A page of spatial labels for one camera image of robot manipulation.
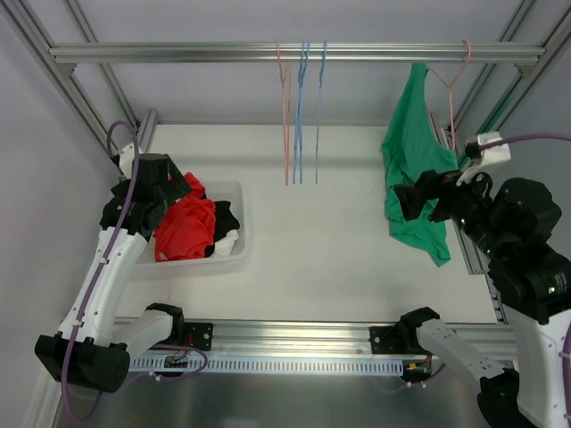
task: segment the clothing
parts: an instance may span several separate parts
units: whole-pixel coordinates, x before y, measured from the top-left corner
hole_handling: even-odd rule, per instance
[[[214,244],[216,205],[205,198],[204,186],[191,173],[185,174],[192,192],[170,207],[154,232],[155,261],[200,259]]]
[[[212,257],[226,257],[232,254],[234,244],[239,237],[237,230],[230,230],[225,237],[214,244],[214,254],[212,254]]]
[[[217,201],[216,205],[216,226],[214,228],[214,242],[224,239],[228,232],[240,228],[240,222],[234,217],[230,211],[229,201]],[[215,245],[206,247],[206,257],[210,257],[216,252]]]
[[[420,217],[407,222],[393,190],[394,185],[414,184],[426,170],[446,172],[458,168],[455,153],[434,139],[428,122],[425,103],[427,73],[426,64],[412,65],[409,81],[381,144],[387,187],[385,215],[390,222],[392,237],[428,252],[434,263],[441,266],[451,257],[446,245],[445,224],[428,220],[437,201],[428,201]]]

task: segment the black cloth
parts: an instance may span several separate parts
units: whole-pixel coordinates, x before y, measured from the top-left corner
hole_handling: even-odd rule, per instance
[[[216,211],[214,215],[216,216],[216,224],[214,226],[214,242],[216,243],[222,238],[226,237],[226,234],[234,229],[240,228],[240,222],[232,212],[230,211],[229,201],[218,201],[214,202],[216,205]],[[214,245],[207,245],[204,250],[205,257],[210,257],[214,253]]]

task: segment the metal bar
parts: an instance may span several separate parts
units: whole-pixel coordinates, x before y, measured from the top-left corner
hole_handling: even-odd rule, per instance
[[[537,3],[537,0],[522,0],[519,7],[516,9],[511,19],[509,20],[508,25],[502,31],[498,41],[510,42],[513,40],[518,31],[521,29],[525,19],[537,5]],[[485,64],[478,73],[474,84],[472,87],[470,87],[470,90],[466,95],[466,98],[456,111],[456,117],[454,118],[454,125],[456,126],[456,129],[459,129],[460,125],[468,115],[472,105],[474,105],[474,102],[481,94],[485,84],[488,82],[495,69],[496,64]]]
[[[531,94],[542,79],[549,74],[558,59],[565,53],[569,47],[570,39],[571,5],[568,6],[557,25],[550,32],[545,42],[545,53],[540,60],[531,71],[527,73],[520,72],[520,75],[514,78],[478,130],[478,133],[498,130],[506,124],[517,107]]]
[[[436,135],[436,139],[439,141],[440,144],[442,144],[444,147],[446,147],[447,149],[451,148],[451,139],[448,136],[447,132],[444,130],[444,128],[439,128],[439,131]],[[456,147],[456,154],[460,155],[459,151],[461,150],[460,147]],[[468,238],[466,236],[466,234],[464,234],[464,232],[462,232],[460,230],[460,228],[456,225],[456,223],[453,223],[454,225],[454,230],[456,230],[456,236],[458,237],[458,242],[460,245],[460,250],[462,251],[462,257],[464,258],[464,263],[466,264],[466,269],[468,270],[468,273],[470,275],[481,275],[484,273],[484,266],[482,264],[482,261],[479,258],[478,255],[478,249],[476,248],[476,246],[474,245],[474,243],[472,242],[472,240],[470,238]]]
[[[63,76],[49,53],[52,39],[25,0],[0,0],[0,12],[40,65],[65,102],[104,148],[106,131],[99,113],[73,79]]]
[[[116,324],[129,322],[118,318]],[[368,329],[393,323],[322,323],[187,320],[213,323],[212,355],[300,358],[416,358],[411,355],[371,354]],[[516,358],[511,327],[501,324],[450,324],[462,339],[487,357],[501,361]]]
[[[499,323],[507,324],[508,319],[506,318],[503,305],[501,304],[501,294],[498,292],[498,289],[493,284],[493,280],[490,278],[488,273],[485,274],[485,280],[488,283],[488,289],[490,290],[490,296],[492,297],[492,305],[493,305],[493,310],[496,313],[496,319],[498,320]]]
[[[157,130],[159,124],[159,112],[155,109],[150,109],[145,112],[141,126],[137,132],[139,139],[139,147],[143,153],[151,150],[153,144],[154,131]]]
[[[299,61],[302,44],[280,45],[284,61]],[[64,63],[112,62],[273,62],[275,43],[66,43],[50,49]],[[321,61],[322,44],[311,46],[310,61]],[[335,62],[464,62],[463,44],[341,44],[327,45]],[[543,54],[538,45],[492,43],[472,45],[472,62],[535,64]]]
[[[70,12],[71,18],[75,21],[76,26],[78,27],[79,32],[83,36],[86,42],[89,43],[97,43],[97,37],[95,36],[95,32],[91,28],[89,21],[87,20],[87,16],[81,9],[78,0],[65,0],[65,3],[68,7],[68,11]],[[123,114],[133,127],[137,127],[137,117],[135,116],[135,112],[131,104],[129,103],[127,96],[123,92],[123,89],[120,86],[115,73],[113,72],[111,66],[109,64],[99,64],[99,70],[103,74],[103,78],[107,83],[107,86],[113,93],[115,100],[123,110]]]

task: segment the hanging rod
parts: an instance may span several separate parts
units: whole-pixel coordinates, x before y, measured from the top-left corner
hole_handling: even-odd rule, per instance
[[[300,43],[280,45],[284,61],[299,61]],[[472,45],[472,62],[535,64],[543,54],[539,45],[496,42]],[[323,44],[311,44],[310,60],[321,61]],[[65,43],[50,54],[60,64],[148,62],[273,62],[275,43]],[[327,59],[335,62],[464,62],[461,44],[331,43]]]

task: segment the white bin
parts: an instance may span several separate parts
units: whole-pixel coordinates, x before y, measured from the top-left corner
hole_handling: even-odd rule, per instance
[[[240,222],[239,238],[234,243],[232,253],[226,257],[192,259],[180,261],[154,261],[154,238],[151,238],[135,266],[134,276],[168,276],[171,273],[188,273],[190,275],[211,275],[225,273],[235,268],[249,250],[250,219],[246,203],[246,191],[236,178],[202,179],[206,188],[206,197],[212,201],[230,201],[230,211]]]

